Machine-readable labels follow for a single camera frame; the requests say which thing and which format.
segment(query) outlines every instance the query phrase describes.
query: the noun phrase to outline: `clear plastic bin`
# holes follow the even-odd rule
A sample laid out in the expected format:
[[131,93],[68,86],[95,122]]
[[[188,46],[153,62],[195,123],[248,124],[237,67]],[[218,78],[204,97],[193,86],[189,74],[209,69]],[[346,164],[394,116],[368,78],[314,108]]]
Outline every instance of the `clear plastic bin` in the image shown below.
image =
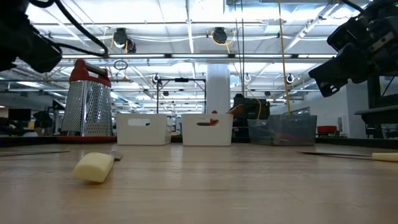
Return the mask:
[[315,115],[270,115],[268,120],[248,120],[251,142],[271,146],[312,146],[317,132]]
[[268,120],[248,119],[250,142],[253,144],[272,145],[271,132]]

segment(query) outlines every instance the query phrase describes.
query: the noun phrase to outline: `cable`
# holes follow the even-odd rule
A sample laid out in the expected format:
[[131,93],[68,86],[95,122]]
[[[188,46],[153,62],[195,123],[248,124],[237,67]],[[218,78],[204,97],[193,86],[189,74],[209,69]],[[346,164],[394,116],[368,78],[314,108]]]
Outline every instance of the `cable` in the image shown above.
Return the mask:
[[366,11],[363,8],[361,8],[359,5],[353,3],[353,2],[351,2],[349,0],[341,0],[341,2],[345,3],[347,6],[350,6],[353,9],[355,9],[355,10],[361,12],[361,13],[366,13]]
[[[234,0],[234,6],[235,6],[235,14],[236,14],[236,0]],[[239,28],[238,28],[238,19],[235,16],[235,24],[236,24],[236,41],[238,42],[238,54],[239,54],[239,70],[241,71],[239,74],[241,76],[241,83],[244,83],[244,78],[243,78],[243,73],[242,73],[242,61],[241,61],[241,48],[239,44]]]
[[[107,31],[107,27],[105,27],[105,29],[104,29],[104,36],[102,36],[102,43],[104,43],[104,45],[105,45],[105,34],[106,34],[106,31]],[[112,35],[112,42],[111,42],[111,46],[109,47],[109,48],[112,48],[113,47],[113,37],[114,37],[114,35]]]
[[386,94],[387,89],[390,87],[392,81],[394,81],[394,78],[395,78],[395,77],[392,77],[392,78],[391,78],[390,82],[388,83],[388,85],[387,85],[386,89],[384,90],[383,94],[381,95],[381,97],[383,97],[383,96]]
[[244,22],[243,22],[243,2],[241,1],[242,10],[242,58],[243,58],[243,74],[244,74]]
[[83,26],[81,26],[76,20],[75,18],[73,18],[73,16],[67,11],[67,9],[65,8],[65,6],[63,6],[63,4],[61,3],[61,0],[54,0],[55,4],[58,6],[58,8],[60,9],[60,11],[62,12],[62,14],[84,35],[86,35],[90,40],[92,40],[94,43],[96,43],[97,45],[99,45],[102,49],[104,49],[103,53],[96,53],[96,52],[90,52],[87,50],[83,49],[79,49],[77,50],[76,47],[71,48],[72,46],[64,44],[63,46],[66,48],[70,48],[73,50],[77,50],[80,52],[85,52],[87,54],[87,52],[89,52],[89,54],[91,55],[95,55],[95,56],[99,56],[99,57],[107,57],[108,56],[108,48],[104,45],[104,43],[102,43],[100,40],[98,40],[93,34],[91,34],[90,32],[88,32]]
[[285,84],[285,91],[286,91],[286,101],[287,101],[287,112],[291,115],[290,111],[290,101],[289,101],[289,91],[287,89],[287,80],[286,80],[286,64],[285,64],[285,46],[284,46],[284,33],[282,28],[282,6],[280,0],[278,0],[278,8],[279,8],[279,29],[280,29],[280,44],[282,49],[282,64],[284,68],[284,84]]
[[53,3],[55,3],[58,8],[60,9],[60,11],[62,12],[62,14],[84,35],[86,35],[86,37],[88,37],[90,40],[92,40],[94,43],[96,43],[97,45],[99,45],[101,48],[104,49],[103,53],[96,53],[96,52],[92,52],[89,50],[84,50],[72,45],[68,45],[68,44],[60,44],[60,43],[55,43],[55,42],[51,42],[53,46],[55,46],[55,44],[57,44],[59,47],[65,47],[68,49],[72,49],[72,50],[76,50],[79,52],[83,52],[85,54],[90,54],[90,55],[95,55],[95,56],[99,56],[99,57],[107,57],[108,56],[108,48],[104,45],[104,43],[102,43],[100,40],[98,40],[94,35],[92,35],[91,33],[89,33],[83,26],[81,26],[79,24],[79,22],[77,22],[75,20],[75,18],[73,18],[73,16],[68,12],[68,10],[65,8],[65,6],[61,3],[61,0],[48,0],[47,2],[42,2],[42,1],[38,1],[38,0],[29,0],[29,2],[31,4],[33,4],[34,6],[40,7],[40,8],[46,8],[46,7],[50,7]]
[[[129,65],[127,64],[127,62],[123,61],[123,60],[117,60],[115,61],[115,63],[113,64],[113,67],[118,70],[118,72],[115,74],[116,76],[116,82],[118,82],[118,75],[122,70],[126,70]],[[128,77],[126,75],[126,72],[124,72],[124,80],[128,80]]]
[[29,2],[32,5],[34,5],[36,7],[40,7],[40,8],[50,7],[50,6],[52,6],[52,4],[54,4],[54,0],[48,0],[47,2],[37,1],[37,0],[29,0]]

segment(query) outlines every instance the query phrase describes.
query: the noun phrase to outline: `yellow cable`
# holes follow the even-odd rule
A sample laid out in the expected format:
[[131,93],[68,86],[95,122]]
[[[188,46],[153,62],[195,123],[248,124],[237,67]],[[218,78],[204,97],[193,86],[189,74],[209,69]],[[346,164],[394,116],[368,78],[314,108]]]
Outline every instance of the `yellow cable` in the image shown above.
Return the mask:
[[291,114],[290,112],[290,101],[289,101],[289,91],[287,89],[287,81],[286,81],[286,66],[285,66],[285,46],[284,46],[284,34],[282,30],[282,9],[281,9],[281,3],[280,0],[278,0],[278,7],[279,7],[279,29],[280,29],[280,44],[282,47],[282,64],[284,68],[284,83],[285,83],[285,91],[286,91],[286,101],[287,101],[287,112],[289,115]]

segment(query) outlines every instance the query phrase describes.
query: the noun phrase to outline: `wooden table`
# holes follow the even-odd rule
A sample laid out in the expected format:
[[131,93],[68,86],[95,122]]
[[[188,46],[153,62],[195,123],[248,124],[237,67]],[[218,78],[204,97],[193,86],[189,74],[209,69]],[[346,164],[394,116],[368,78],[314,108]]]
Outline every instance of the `wooden table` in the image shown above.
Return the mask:
[[[0,223],[398,223],[398,164],[297,150],[317,145],[162,147],[44,145],[71,150],[0,158]],[[72,178],[87,152],[124,154],[104,184]]]

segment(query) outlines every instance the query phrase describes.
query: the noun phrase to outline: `black cable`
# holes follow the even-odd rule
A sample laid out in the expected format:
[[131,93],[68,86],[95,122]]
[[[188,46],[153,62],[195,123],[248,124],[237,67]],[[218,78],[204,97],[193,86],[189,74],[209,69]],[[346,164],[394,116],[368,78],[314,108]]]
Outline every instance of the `black cable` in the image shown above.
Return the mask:
[[387,89],[390,87],[392,81],[394,81],[394,78],[395,78],[395,77],[392,77],[392,78],[391,78],[390,82],[388,83],[388,85],[387,85],[386,89],[384,90],[383,94],[381,95],[381,97],[383,97],[384,94],[386,94],[386,91],[387,91]]
[[79,47],[75,47],[69,44],[62,44],[62,43],[55,43],[53,42],[53,45],[58,45],[59,47],[65,47],[68,49],[72,49],[72,50],[76,50],[79,52],[83,52],[85,54],[89,54],[89,55],[95,55],[98,57],[107,57],[108,56],[108,48],[104,45],[104,43],[102,43],[100,40],[98,40],[94,35],[92,35],[91,33],[89,33],[84,27],[82,27],[76,20],[75,18],[73,18],[73,16],[67,11],[67,9],[65,8],[65,6],[63,6],[63,4],[61,3],[60,0],[48,0],[47,2],[42,2],[42,1],[38,1],[38,0],[29,0],[29,2],[36,6],[36,7],[40,7],[40,8],[47,8],[50,7],[53,3],[55,3],[58,8],[60,9],[60,11],[62,12],[62,14],[84,35],[86,35],[86,37],[88,37],[90,40],[92,40],[94,43],[96,43],[97,45],[99,45],[102,49],[104,49],[103,53],[96,53],[96,52],[92,52],[89,50],[85,50],[85,49],[81,49]]
[[244,74],[244,21],[243,21],[243,2],[241,1],[242,10],[242,58],[243,58],[243,74]]
[[[234,6],[235,6],[235,14],[236,14],[236,1],[234,0]],[[240,76],[241,76],[241,82],[242,85],[244,85],[244,78],[243,78],[243,73],[242,73],[242,61],[241,61],[241,47],[239,44],[239,28],[238,28],[238,19],[235,17],[235,23],[236,23],[236,41],[238,42],[238,55],[239,55],[239,71]]]
[[363,8],[361,8],[359,5],[353,3],[353,2],[351,2],[349,0],[341,0],[341,2],[345,3],[347,6],[350,6],[353,9],[355,9],[355,10],[361,12],[361,13],[366,13],[366,11]]
[[47,2],[42,2],[38,0],[29,0],[29,2],[36,6],[36,7],[41,7],[41,8],[46,8],[52,6],[54,4],[54,0],[48,0]]
[[66,47],[69,49],[73,49],[73,50],[77,50],[86,54],[90,54],[90,55],[95,55],[95,56],[99,56],[99,57],[107,57],[108,56],[108,48],[105,46],[104,43],[102,43],[102,41],[98,40],[93,34],[91,34],[90,32],[88,32],[83,26],[81,26],[75,18],[73,18],[73,16],[67,11],[67,9],[65,8],[65,6],[63,6],[63,4],[61,3],[61,0],[53,0],[56,5],[58,6],[58,8],[61,10],[61,12],[63,13],[63,15],[84,35],[86,35],[90,40],[92,40],[94,43],[96,43],[97,45],[99,45],[102,49],[104,49],[103,53],[96,53],[96,52],[91,52],[89,50],[83,50],[83,49],[79,49],[76,48],[74,46],[68,45],[68,44],[62,44],[61,47]]

